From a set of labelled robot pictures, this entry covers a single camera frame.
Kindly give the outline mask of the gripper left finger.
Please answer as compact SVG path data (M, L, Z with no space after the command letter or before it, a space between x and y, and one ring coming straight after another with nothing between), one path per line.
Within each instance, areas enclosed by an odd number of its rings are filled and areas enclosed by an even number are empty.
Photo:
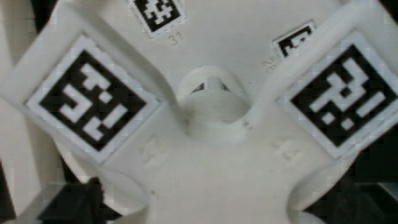
M118 213L104 205L97 178L49 184L15 218L15 224L113 224Z

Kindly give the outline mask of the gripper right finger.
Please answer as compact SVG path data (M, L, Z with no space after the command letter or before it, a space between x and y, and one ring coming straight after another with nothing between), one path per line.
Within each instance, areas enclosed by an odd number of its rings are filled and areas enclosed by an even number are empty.
M398 195L388 185L342 178L305 212L324 224L398 224Z

